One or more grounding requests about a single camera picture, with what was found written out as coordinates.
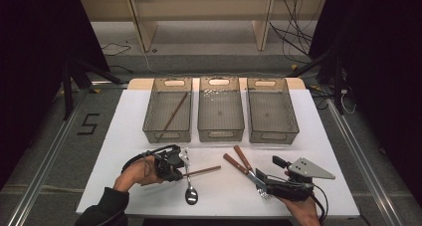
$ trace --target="metal spoon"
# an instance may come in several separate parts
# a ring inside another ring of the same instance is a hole
[[[189,168],[187,164],[185,164],[186,173],[189,173]],[[195,188],[192,187],[190,184],[190,176],[187,175],[187,189],[185,193],[186,202],[190,205],[194,205],[198,202],[198,192],[196,192]]]

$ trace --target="human hand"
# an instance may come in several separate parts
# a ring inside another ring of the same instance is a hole
[[[278,199],[286,204],[289,211],[302,226],[320,225],[317,218],[316,202],[311,197],[308,197],[305,201],[298,202],[279,197]]]
[[[162,183],[164,180],[156,175],[154,160],[155,157],[150,155],[135,161],[115,180],[113,189],[127,192],[135,183]]]

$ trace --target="gray carpet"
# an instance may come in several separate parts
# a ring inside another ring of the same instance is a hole
[[[133,71],[131,74],[119,67],[111,68],[111,72],[114,75],[124,80],[160,76],[148,71],[142,56],[107,57],[107,60],[111,66],[119,65]],[[164,69],[165,66],[172,66],[170,69],[176,74],[200,74],[199,70],[203,70],[203,67],[205,68],[203,73],[206,74],[230,70],[233,73],[260,72],[285,75],[292,71],[291,61],[280,56],[261,56],[258,58],[250,56],[157,56],[149,57],[148,62],[149,67],[154,71],[164,71],[166,70]],[[306,73],[306,76],[311,76],[316,72],[317,70],[312,70]],[[91,77],[93,80],[101,79],[95,75],[91,75]],[[304,78],[304,81],[307,85],[316,83],[314,77]],[[83,189],[88,182],[91,170],[106,137],[106,132],[121,92],[122,89],[101,89],[97,94],[87,95],[45,185],[28,215],[25,225],[74,224],[78,217],[75,213],[76,207],[82,197]],[[315,99],[316,105],[320,101],[321,98]],[[318,112],[356,204],[361,208],[362,214],[371,225],[385,225],[382,214],[371,196],[329,109],[319,110]],[[82,126],[89,113],[98,114],[89,118],[90,122],[96,123],[98,126],[93,134],[80,135],[78,133],[89,132],[92,129],[91,127]],[[20,197],[25,192],[26,186],[31,182],[56,133],[59,131],[59,127],[63,123],[63,115],[64,97],[58,94],[55,102],[51,105],[48,117],[45,118],[39,133],[34,138],[33,146],[22,157],[7,185],[0,193],[0,225],[6,225]],[[378,151],[378,142],[373,137],[363,115],[357,111],[354,114],[346,114],[345,117],[358,142],[364,149],[366,156],[370,158],[376,174],[390,195],[405,225],[420,225],[420,222],[422,222],[421,208],[389,163],[388,157]],[[130,225],[141,225],[143,220],[130,218],[129,222]],[[195,223],[197,221],[191,221],[190,223],[189,221],[183,221],[183,225],[188,226],[195,225]],[[207,220],[200,221],[200,224],[204,225],[210,223],[212,222]],[[230,225],[244,225],[245,222],[231,221],[229,223]],[[328,218],[324,225],[354,226],[365,225],[365,222],[363,218],[352,220]]]

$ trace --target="white table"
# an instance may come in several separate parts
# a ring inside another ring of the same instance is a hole
[[[246,94],[242,90],[245,117],[245,131],[241,142],[202,143],[196,128],[198,113],[198,92],[193,94],[192,140],[178,143],[189,147],[190,170],[221,165],[222,168],[191,177],[192,185],[199,194],[197,204],[185,202],[186,179],[147,186],[133,186],[125,213],[139,217],[169,218],[287,218],[292,217],[286,206],[278,199],[265,200],[257,193],[255,185],[234,166],[223,159],[224,153],[240,159],[233,149],[238,144],[251,165],[267,174],[286,178],[284,170],[272,163],[272,156],[294,162],[305,157],[334,174],[335,180],[314,179],[321,187],[329,204],[328,217],[353,218],[359,215],[356,204],[334,156],[317,109],[307,90],[291,90],[292,102],[298,120],[300,133],[292,145],[252,144],[248,137],[246,115]],[[123,91],[114,117],[106,134],[103,148],[93,169],[77,213],[91,205],[98,204],[104,187],[112,187],[122,166],[132,157],[147,149],[166,144],[150,144],[142,131],[150,91]],[[323,195],[315,190],[316,197],[324,205]]]

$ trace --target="plastic storage bin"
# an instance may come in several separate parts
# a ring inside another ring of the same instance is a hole
[[[244,129],[239,79],[202,77],[199,87],[199,140],[241,141]]]
[[[286,79],[248,79],[249,141],[292,144],[298,122]]]
[[[191,140],[192,79],[155,79],[143,131],[150,143]]]

